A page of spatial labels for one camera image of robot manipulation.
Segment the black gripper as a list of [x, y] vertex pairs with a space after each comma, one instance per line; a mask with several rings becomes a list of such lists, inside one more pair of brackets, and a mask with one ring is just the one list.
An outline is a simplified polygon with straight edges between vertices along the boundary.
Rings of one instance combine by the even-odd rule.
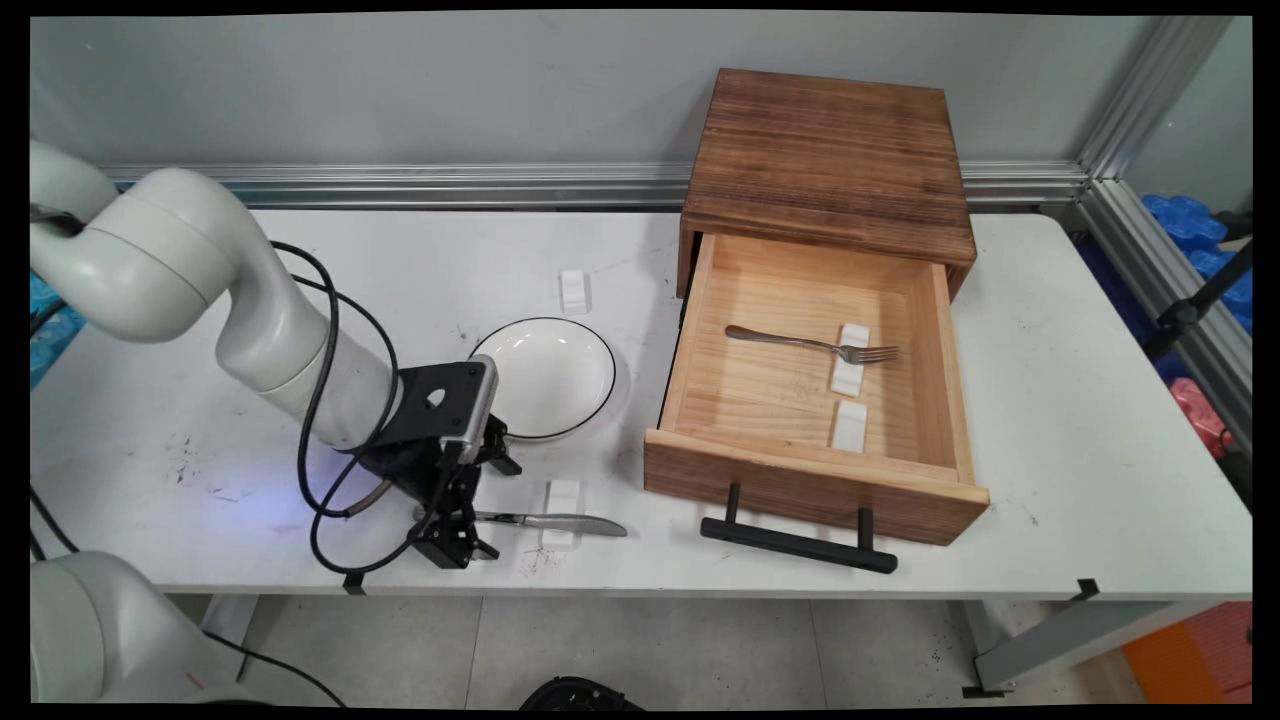
[[445, 570], [465, 570], [472, 561], [499, 557], [475, 528], [479, 465], [488, 464], [504, 477], [524, 473], [509, 456], [507, 425], [499, 418], [486, 419], [479, 465], [465, 462], [463, 455], [460, 442], [419, 439], [366, 450], [358, 460], [365, 470], [389, 479], [415, 501], [425, 501], [415, 510], [408, 539], [413, 550]]

